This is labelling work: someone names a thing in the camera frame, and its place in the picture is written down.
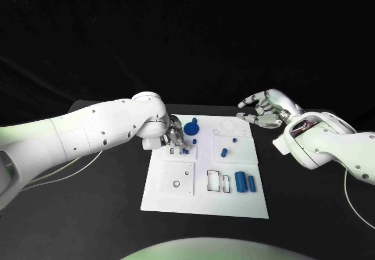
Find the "black table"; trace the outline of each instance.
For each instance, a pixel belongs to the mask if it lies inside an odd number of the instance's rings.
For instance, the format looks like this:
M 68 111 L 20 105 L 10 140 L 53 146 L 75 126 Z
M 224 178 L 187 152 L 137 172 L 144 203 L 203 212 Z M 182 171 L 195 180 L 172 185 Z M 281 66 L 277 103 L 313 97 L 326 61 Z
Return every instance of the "black table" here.
M 71 111 L 94 103 L 78 101 Z M 167 105 L 170 114 L 234 116 L 239 111 L 255 113 L 252 108 Z M 349 208 L 343 167 L 330 162 L 307 170 L 273 146 L 283 129 L 251 126 L 251 131 L 270 219 L 140 211 L 151 152 L 134 137 L 72 178 L 19 194 L 0 218 L 0 259 L 121 259 L 189 237 L 244 239 L 316 259 L 374 259 L 375 230 Z M 53 178 L 74 173 L 94 157 Z M 348 186 L 358 211 L 375 223 L 375 187 L 352 176 Z

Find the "white cable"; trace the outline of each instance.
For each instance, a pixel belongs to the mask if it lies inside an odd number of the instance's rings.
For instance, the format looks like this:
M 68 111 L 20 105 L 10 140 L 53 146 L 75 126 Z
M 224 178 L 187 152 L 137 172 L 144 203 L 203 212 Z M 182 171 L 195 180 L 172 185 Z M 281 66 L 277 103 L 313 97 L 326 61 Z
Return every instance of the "white cable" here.
M 345 190 L 345 196 L 346 196 L 348 203 L 349 203 L 349 205 L 350 205 L 350 207 L 352 207 L 353 213 L 359 216 L 359 218 L 362 219 L 362 221 L 375 229 L 375 226 L 372 226 L 372 225 L 365 221 L 365 219 L 361 217 L 361 215 L 359 215 L 358 211 L 355 210 L 353 205 L 352 205 L 352 203 L 350 203 L 349 196 L 348 196 L 348 191 L 346 191 L 346 176 L 348 176 L 348 170 L 345 171 L 345 178 L 343 178 L 343 190 Z
M 56 174 L 58 172 L 61 172 L 61 171 L 62 171 L 66 167 L 69 167 L 79 159 L 81 159 L 81 157 L 76 158 L 72 162 L 69 162 L 65 166 L 62 166 L 56 171 L 53 171 L 53 172 L 49 173 L 48 175 L 45 175 L 45 176 L 42 176 L 42 177 L 39 177 L 39 178 L 30 180 L 29 183 L 27 183 L 27 185 L 32 184 L 33 182 L 36 182 L 36 181 L 39 181 L 39 180 L 48 178 L 49 176 L 52 176 L 52 175 Z
M 74 175 L 76 175 L 76 174 L 94 163 L 94 161 L 95 161 L 97 158 L 99 157 L 101 153 L 102 153 L 102 151 L 98 153 L 97 157 L 95 157 L 95 158 L 92 159 L 92 161 L 88 163 L 88 165 L 86 165 L 79 171 L 76 171 L 74 174 L 71 174 L 69 176 L 66 176 L 66 177 L 63 177 L 63 178 L 61 178 L 61 179 L 58 179 L 58 180 L 48 181 L 46 183 L 35 184 L 33 186 L 24 188 L 22 191 L 26 191 L 27 189 L 35 188 L 35 187 L 37 187 L 37 186 L 40 186 L 40 185 L 45 185 L 45 184 L 49 184 L 49 183 L 55 183 L 56 181 L 65 180 L 65 179 L 68 179 L 69 177 L 72 177 Z

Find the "blue round lid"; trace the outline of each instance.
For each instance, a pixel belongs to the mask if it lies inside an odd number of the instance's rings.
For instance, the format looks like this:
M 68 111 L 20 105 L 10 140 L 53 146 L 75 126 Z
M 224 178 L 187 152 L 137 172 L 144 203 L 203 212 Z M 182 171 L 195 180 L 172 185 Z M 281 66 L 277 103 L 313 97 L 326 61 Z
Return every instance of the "blue round lid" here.
M 183 132 L 186 135 L 195 135 L 199 132 L 199 125 L 193 122 L 189 122 L 183 127 Z

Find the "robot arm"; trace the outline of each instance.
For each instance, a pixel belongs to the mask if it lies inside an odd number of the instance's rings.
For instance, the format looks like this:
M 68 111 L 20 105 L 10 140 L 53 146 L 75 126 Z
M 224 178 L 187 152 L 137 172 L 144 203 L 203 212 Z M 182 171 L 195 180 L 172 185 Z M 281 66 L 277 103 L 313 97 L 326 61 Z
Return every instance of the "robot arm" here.
M 375 185 L 375 133 L 356 133 L 330 113 L 306 113 L 275 89 L 244 99 L 238 107 L 257 101 L 258 116 L 238 113 L 236 117 L 264 128 L 286 123 L 284 133 L 273 142 L 281 154 L 291 153 L 310 170 L 335 160 L 358 179 Z
M 95 104 L 84 109 L 22 125 L 0 128 L 0 209 L 29 181 L 50 167 L 143 138 L 143 148 L 183 142 L 180 121 L 166 113 L 160 96 L 138 93 L 133 99 Z

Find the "black fabric backdrop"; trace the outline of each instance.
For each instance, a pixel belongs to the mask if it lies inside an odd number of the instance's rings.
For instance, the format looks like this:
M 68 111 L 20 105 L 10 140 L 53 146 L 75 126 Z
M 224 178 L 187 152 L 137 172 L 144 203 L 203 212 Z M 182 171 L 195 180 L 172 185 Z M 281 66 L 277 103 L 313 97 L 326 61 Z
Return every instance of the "black fabric backdrop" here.
M 166 103 L 234 106 L 277 88 L 374 128 L 366 7 L 342 6 L 296 6 L 294 16 L 273 6 L 258 17 L 232 1 L 1 1 L 3 125 L 144 90 Z

